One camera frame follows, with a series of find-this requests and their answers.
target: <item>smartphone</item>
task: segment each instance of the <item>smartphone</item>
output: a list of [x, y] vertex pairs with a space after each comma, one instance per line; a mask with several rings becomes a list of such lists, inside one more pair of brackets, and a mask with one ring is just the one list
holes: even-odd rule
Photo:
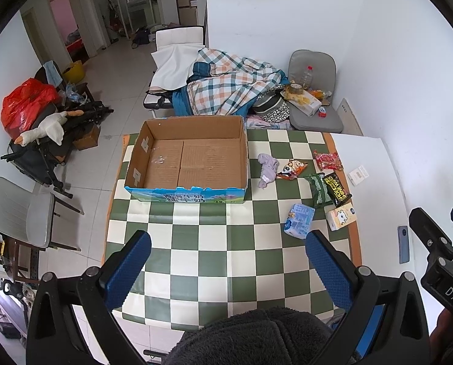
[[407, 226], [398, 226], [399, 263], [409, 262], [409, 231]]

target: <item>clear bottle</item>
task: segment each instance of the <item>clear bottle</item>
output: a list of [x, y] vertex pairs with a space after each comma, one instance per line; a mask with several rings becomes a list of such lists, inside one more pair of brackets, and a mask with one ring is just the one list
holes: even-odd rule
[[313, 83], [313, 68], [309, 65], [303, 75], [301, 76], [301, 80], [299, 85], [303, 86], [303, 89], [310, 89], [311, 84]]

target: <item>packing tape roll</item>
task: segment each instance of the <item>packing tape roll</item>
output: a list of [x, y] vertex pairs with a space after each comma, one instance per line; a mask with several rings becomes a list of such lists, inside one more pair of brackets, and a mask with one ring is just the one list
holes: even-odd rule
[[293, 95], [302, 95], [303, 94], [303, 87], [299, 84], [289, 84], [287, 86], [287, 91], [292, 93]]

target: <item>black bag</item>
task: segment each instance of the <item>black bag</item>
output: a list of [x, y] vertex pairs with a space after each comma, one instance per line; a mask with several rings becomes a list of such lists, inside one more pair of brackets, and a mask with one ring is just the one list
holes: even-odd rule
[[139, 45], [146, 45], [149, 41], [150, 30], [145, 27], [140, 27], [135, 32], [135, 37], [132, 41], [132, 49], [138, 48]]

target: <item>purple cloth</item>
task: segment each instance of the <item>purple cloth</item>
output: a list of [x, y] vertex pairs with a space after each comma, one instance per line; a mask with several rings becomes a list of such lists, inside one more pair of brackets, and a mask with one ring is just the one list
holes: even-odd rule
[[271, 183], [276, 179], [279, 161], [268, 154], [259, 154], [258, 160], [262, 165], [262, 170], [260, 171], [259, 188], [265, 188], [268, 183]]

